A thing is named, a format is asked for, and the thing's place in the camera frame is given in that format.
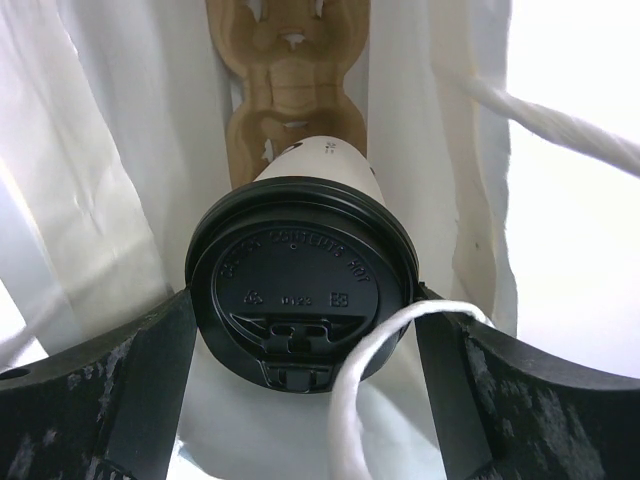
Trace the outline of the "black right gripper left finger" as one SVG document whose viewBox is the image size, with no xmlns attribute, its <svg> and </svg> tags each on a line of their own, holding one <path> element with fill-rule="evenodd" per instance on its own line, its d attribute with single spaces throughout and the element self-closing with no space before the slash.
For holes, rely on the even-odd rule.
<svg viewBox="0 0 640 480">
<path fill-rule="evenodd" d="M 164 479 L 196 338 L 182 291 L 1 375 L 4 479 Z"/>
</svg>

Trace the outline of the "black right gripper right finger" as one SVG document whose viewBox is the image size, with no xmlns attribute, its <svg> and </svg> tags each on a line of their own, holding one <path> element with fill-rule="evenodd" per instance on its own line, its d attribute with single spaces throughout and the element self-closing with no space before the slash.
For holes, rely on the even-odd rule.
<svg viewBox="0 0 640 480">
<path fill-rule="evenodd" d="M 462 313 L 415 321 L 449 479 L 636 479 L 639 382 Z"/>
</svg>

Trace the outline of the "black cup lid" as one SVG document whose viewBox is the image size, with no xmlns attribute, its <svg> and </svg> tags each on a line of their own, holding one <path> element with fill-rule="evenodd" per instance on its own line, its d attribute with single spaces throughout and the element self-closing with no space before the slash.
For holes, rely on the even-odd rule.
<svg viewBox="0 0 640 480">
<path fill-rule="evenodd" d="M 253 384 L 302 394 L 332 389 L 358 342 L 414 300 L 418 273 L 413 243 L 387 208 L 311 177 L 222 197 L 185 262 L 213 357 Z"/>
</svg>

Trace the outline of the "light blue paper bag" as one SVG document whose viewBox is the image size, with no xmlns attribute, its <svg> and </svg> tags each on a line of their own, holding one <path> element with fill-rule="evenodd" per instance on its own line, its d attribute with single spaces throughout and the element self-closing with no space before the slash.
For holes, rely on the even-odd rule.
<svg viewBox="0 0 640 480">
<path fill-rule="evenodd" d="M 239 77 L 209 1 L 1 5 L 1 375 L 191 292 L 185 262 L 231 185 Z M 164 479 L 449 479 L 415 321 L 462 313 L 639 382 L 639 143 L 513 95 L 583 101 L 573 72 L 511 40 L 511 1 L 367 1 L 344 78 L 385 204 L 418 262 L 414 300 L 350 351 L 324 393 L 253 384 L 196 338 Z"/>
</svg>

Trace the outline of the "white paper cup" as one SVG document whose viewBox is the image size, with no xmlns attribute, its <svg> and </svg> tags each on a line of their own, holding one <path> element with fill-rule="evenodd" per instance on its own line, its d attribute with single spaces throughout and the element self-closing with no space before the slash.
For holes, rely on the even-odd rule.
<svg viewBox="0 0 640 480">
<path fill-rule="evenodd" d="M 385 204 L 369 161 L 339 138 L 313 136 L 297 141 L 275 157 L 255 181 L 292 176 L 338 182 Z"/>
</svg>

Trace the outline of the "brown cardboard cup carrier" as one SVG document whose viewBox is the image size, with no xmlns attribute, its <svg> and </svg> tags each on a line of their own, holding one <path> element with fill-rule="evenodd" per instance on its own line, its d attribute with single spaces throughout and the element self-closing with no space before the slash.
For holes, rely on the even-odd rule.
<svg viewBox="0 0 640 480">
<path fill-rule="evenodd" d="M 363 115 L 344 78 L 369 35 L 367 1 L 209 1 L 210 35 L 242 84 L 226 147 L 231 185 L 255 180 L 274 153 L 310 136 L 331 136 L 367 152 Z"/>
</svg>

